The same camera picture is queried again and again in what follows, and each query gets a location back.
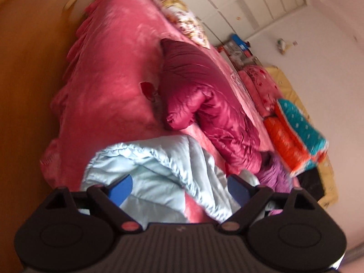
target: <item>pink bedspread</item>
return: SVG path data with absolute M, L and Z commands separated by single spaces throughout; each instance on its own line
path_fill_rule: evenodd
M 72 191 L 79 189 L 84 169 L 96 151 L 121 141 L 176 134 L 163 128 L 158 102 L 143 95 L 140 83 L 158 87 L 162 38 L 193 44 L 151 0 L 96 0 L 86 12 L 89 16 L 67 56 L 66 85 L 51 104 L 60 121 L 59 137 L 41 159 L 47 182 Z M 215 49 L 199 48 L 230 77 L 231 68 Z M 235 92 L 260 132 L 262 150 L 269 149 L 268 135 L 254 105 L 245 93 Z M 225 169 L 224 160 L 196 124 L 182 132 L 197 139 Z M 192 213 L 192 222 L 202 221 L 201 211 Z

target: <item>black item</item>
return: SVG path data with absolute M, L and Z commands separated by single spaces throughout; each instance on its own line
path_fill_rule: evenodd
M 345 235 L 305 190 L 274 193 L 235 175 L 228 186 L 251 199 L 221 225 L 152 223 L 146 231 L 106 200 L 104 187 L 56 189 L 18 230 L 15 249 L 24 273 L 336 272 Z M 270 201 L 283 212 L 254 223 Z
M 324 187 L 321 183 L 320 174 L 317 167 L 306 170 L 298 175 L 298 181 L 302 188 L 304 188 L 310 195 L 319 201 L 325 196 Z

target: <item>white wardrobe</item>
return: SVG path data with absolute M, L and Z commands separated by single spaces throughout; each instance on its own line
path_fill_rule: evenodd
M 217 46 L 236 33 L 245 39 L 305 4 L 305 0 L 183 0 Z

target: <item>brown floor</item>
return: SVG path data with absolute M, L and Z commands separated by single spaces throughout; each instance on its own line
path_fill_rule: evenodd
M 6 0 L 0 5 L 0 271 L 20 272 L 17 228 L 50 192 L 39 158 L 58 134 L 49 109 L 62 86 L 66 54 L 82 11 L 79 0 Z

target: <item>magenta puffer jacket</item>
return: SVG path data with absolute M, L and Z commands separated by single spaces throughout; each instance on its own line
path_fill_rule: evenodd
M 166 127 L 180 130 L 197 122 L 228 164 L 259 171 L 258 131 L 220 69 L 190 43 L 162 39 L 161 46 L 159 93 Z

